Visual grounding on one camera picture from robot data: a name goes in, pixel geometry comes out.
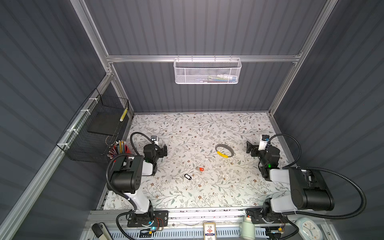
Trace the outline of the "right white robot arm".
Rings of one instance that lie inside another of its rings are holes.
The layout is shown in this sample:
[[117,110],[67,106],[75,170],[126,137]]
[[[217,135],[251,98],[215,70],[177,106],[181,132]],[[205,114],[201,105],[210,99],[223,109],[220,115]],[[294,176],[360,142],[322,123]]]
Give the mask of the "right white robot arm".
[[285,212],[334,209],[334,198],[320,171],[280,169],[280,149],[264,140],[259,145],[247,141],[246,153],[259,159],[258,169],[266,181],[290,185],[289,195],[267,198],[264,201],[259,217],[265,222],[273,223]]

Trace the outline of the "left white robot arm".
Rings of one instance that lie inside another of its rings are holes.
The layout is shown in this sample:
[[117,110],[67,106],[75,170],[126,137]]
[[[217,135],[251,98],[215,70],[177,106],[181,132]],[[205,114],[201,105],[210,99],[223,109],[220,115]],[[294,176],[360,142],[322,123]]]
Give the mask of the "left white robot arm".
[[140,189],[142,177],[153,176],[158,169],[158,159],[168,155],[168,147],[156,144],[144,146],[143,155],[122,153],[108,164],[106,182],[109,191],[127,200],[133,207],[131,214],[139,217],[155,216],[151,201]]

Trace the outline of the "red pencil cup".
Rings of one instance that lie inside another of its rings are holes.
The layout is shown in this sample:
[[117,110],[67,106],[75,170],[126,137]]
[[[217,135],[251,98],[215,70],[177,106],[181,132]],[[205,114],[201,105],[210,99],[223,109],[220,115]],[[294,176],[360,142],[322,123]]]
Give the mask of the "red pencil cup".
[[107,157],[109,161],[112,160],[117,155],[121,154],[131,154],[131,150],[129,149],[126,141],[116,141],[113,144],[108,144],[108,154]]

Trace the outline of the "black key tag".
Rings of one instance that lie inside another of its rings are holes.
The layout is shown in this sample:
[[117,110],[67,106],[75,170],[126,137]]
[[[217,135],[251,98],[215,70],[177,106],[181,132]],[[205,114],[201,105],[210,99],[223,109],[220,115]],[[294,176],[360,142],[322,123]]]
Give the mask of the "black key tag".
[[189,181],[192,179],[192,177],[191,177],[189,174],[185,174],[184,177],[185,177],[187,180],[189,180]]

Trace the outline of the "yellow marker in basket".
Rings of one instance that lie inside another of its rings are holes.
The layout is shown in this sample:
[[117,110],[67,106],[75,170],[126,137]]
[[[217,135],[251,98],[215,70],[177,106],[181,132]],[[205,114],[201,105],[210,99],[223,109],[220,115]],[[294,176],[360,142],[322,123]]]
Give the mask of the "yellow marker in basket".
[[123,121],[124,121],[124,119],[125,119],[127,113],[128,113],[128,108],[125,108],[124,111],[123,111],[123,113],[122,113],[122,115],[121,115],[121,117],[120,117],[120,122],[123,122]]

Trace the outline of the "pale green bottle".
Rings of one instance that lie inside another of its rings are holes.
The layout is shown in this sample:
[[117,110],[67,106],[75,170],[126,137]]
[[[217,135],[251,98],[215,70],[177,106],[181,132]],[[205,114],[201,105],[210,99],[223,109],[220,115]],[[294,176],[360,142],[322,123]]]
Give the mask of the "pale green bottle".
[[255,240],[255,225],[252,223],[250,216],[245,216],[243,222],[240,224],[241,238],[244,240]]

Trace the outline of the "small card box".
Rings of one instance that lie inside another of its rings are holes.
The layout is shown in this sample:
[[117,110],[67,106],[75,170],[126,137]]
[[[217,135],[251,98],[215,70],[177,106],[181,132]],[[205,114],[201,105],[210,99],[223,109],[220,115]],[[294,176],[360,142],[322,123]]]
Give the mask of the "small card box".
[[206,222],[203,224],[204,240],[217,240],[216,224]]

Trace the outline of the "white analog clock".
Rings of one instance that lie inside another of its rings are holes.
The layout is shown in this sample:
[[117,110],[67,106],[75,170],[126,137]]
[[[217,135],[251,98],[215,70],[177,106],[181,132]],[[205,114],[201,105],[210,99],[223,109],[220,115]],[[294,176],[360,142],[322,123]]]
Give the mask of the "white analog clock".
[[324,236],[319,226],[309,218],[300,218],[296,221],[299,235],[303,240],[323,240]]

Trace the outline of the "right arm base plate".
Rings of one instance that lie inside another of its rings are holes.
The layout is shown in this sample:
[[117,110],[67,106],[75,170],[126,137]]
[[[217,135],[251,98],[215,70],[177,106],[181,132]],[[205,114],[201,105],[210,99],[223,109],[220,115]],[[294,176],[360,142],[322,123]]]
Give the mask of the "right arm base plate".
[[267,211],[263,208],[248,208],[245,210],[246,215],[251,218],[253,224],[283,224],[288,221],[280,213]]

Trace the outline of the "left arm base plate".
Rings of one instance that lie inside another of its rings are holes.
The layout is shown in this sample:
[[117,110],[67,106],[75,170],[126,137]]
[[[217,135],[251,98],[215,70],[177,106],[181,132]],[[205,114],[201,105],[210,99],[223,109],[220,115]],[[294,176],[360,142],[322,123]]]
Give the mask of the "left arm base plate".
[[127,227],[166,227],[168,225],[168,219],[169,211],[154,211],[145,214],[132,214],[127,217]]

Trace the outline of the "white mesh wall basket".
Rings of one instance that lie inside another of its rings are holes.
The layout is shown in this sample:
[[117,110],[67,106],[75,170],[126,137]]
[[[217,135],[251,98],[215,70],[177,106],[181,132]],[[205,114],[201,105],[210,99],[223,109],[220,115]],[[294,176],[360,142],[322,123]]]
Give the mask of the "white mesh wall basket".
[[177,58],[173,67],[179,85],[235,85],[242,62],[235,58]]

